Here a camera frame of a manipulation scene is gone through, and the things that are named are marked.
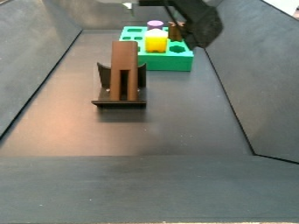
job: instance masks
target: gray wall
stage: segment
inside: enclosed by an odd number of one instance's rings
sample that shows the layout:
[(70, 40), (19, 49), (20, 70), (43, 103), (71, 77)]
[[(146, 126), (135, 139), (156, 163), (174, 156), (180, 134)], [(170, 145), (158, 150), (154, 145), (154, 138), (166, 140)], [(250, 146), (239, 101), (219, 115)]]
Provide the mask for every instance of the gray wall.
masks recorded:
[(79, 33), (50, 0), (0, 5), (0, 136)]
[(122, 3), (100, 3), (98, 0), (52, 1), (84, 30), (120, 30), (126, 25), (146, 25), (154, 19), (170, 21), (164, 7), (134, 4), (134, 9), (128, 10)]
[(299, 162), (299, 21), (260, 0), (224, 0), (207, 52), (256, 154)]

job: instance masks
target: wooden stand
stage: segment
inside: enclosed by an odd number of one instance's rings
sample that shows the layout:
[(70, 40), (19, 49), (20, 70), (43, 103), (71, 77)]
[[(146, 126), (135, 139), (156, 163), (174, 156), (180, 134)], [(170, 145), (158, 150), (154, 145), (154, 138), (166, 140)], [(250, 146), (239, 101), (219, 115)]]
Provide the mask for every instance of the wooden stand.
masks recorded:
[(146, 106), (146, 65), (138, 67), (138, 43), (112, 42), (111, 68), (98, 63), (102, 89), (99, 107)]

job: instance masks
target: yellow cube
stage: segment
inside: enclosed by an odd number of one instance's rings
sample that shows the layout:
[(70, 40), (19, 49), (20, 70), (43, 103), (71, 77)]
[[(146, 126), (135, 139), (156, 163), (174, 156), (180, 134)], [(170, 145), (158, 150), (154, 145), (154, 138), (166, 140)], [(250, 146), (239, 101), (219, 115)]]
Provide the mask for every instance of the yellow cube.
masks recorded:
[(168, 32), (152, 29), (144, 33), (144, 49), (148, 53), (164, 53), (167, 47)]

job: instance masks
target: purple object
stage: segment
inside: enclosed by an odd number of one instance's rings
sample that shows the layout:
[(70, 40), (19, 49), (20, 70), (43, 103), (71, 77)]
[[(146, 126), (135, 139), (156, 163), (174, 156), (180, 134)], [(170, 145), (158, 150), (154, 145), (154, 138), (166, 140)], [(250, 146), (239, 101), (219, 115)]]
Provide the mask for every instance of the purple object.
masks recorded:
[(159, 21), (159, 20), (151, 20), (147, 22), (147, 30), (152, 30), (152, 29), (163, 29), (164, 27), (164, 22)]

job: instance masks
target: green shape sorter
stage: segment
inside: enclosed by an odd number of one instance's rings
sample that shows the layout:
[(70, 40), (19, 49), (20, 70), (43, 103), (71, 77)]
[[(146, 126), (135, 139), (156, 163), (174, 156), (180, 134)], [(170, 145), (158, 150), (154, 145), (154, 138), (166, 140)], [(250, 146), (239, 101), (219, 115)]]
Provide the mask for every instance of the green shape sorter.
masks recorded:
[(184, 42), (167, 39), (167, 51), (146, 51), (146, 26), (126, 26), (119, 41), (138, 42), (138, 63), (146, 63), (147, 70), (191, 71), (194, 54)]

